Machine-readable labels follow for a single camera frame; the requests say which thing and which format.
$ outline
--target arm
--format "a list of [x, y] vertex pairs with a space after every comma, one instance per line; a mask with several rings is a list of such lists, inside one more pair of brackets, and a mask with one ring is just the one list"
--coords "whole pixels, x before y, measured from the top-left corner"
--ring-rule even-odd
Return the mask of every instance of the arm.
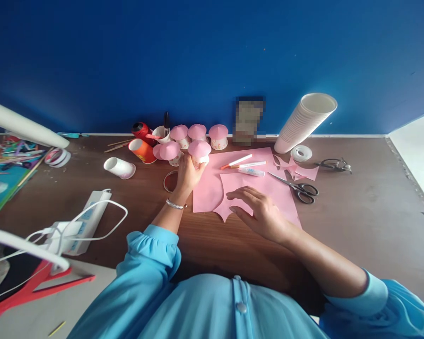
[[[187, 198], [201, 179], [206, 165], [207, 163], [203, 162], [200, 168], [195, 169], [190, 154], [185, 154], [181, 158], [179, 163], [178, 182], [169, 198], [172, 203], [179, 206], [185, 205], [185, 201], [187, 201]], [[152, 224], [177, 234], [182, 212], [183, 210], [174, 209], [165, 204], [152, 221]]]
[[242, 199], [253, 216], [240, 207], [231, 207], [253, 231], [292, 251], [313, 275], [325, 294], [355, 297], [367, 286], [366, 272], [305, 231], [288, 222], [272, 200], [252, 187], [228, 193], [228, 199]]
[[228, 193], [253, 210], [230, 209], [253, 231], [291, 250], [330, 304], [319, 326], [331, 338], [424, 338], [424, 303], [393, 280], [380, 280], [284, 219], [271, 199], [251, 187]]
[[[170, 197], [177, 205], [185, 204], [205, 167], [195, 169], [191, 158], [184, 158]], [[182, 210], [165, 204], [143, 233], [127, 236], [128, 252], [116, 268], [116, 279], [88, 307], [69, 339], [138, 337], [172, 291], [169, 281], [180, 264], [176, 233], [181, 217]]]

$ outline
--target hand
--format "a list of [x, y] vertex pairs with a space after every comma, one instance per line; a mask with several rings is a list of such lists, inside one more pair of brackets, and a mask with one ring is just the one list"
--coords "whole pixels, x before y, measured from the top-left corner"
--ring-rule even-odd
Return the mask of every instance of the hand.
[[188, 153], [185, 154], [179, 162], [178, 182], [175, 191], [189, 196], [199, 183], [206, 165], [207, 163], [203, 162], [198, 169], [195, 169], [192, 156]]
[[226, 196], [229, 200], [242, 199], [250, 206], [253, 216], [238, 206], [231, 206], [230, 209], [254, 232], [267, 240], [281, 244], [296, 230], [296, 226], [284, 218], [268, 196], [252, 187], [241, 187], [226, 193]]

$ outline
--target silver bracelet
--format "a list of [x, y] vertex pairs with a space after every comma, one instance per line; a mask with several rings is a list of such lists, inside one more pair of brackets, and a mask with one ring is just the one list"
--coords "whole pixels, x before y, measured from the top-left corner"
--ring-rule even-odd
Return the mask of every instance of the silver bracelet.
[[166, 200], [166, 203], [168, 204], [168, 206], [173, 207], [173, 208], [175, 208], [177, 210], [183, 210], [184, 207], [185, 207], [185, 206], [176, 205], [175, 203], [171, 202], [170, 199], [167, 199]]

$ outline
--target woman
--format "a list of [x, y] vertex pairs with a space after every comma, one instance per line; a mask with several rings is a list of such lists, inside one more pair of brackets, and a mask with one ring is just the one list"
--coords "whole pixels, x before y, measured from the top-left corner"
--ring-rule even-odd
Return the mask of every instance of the woman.
[[253, 216], [231, 210], [253, 231], [293, 252], [329, 301], [317, 325], [289, 296], [235, 276], [202, 274], [176, 285], [176, 235], [182, 206], [205, 165], [189, 155], [176, 189], [152, 224], [127, 236], [117, 278], [93, 301], [69, 338], [424, 338], [424, 303], [392, 280], [381, 281], [286, 221], [251, 187], [227, 194]]

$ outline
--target blue shirt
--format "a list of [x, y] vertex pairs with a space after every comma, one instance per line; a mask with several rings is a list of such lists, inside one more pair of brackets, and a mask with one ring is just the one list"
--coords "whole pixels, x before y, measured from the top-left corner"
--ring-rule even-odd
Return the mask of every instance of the blue shirt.
[[150, 225], [127, 236], [117, 278], [92, 302], [69, 339], [424, 338], [424, 303], [370, 273], [355, 298], [328, 297], [317, 325], [291, 297], [214, 274], [170, 283], [178, 236]]

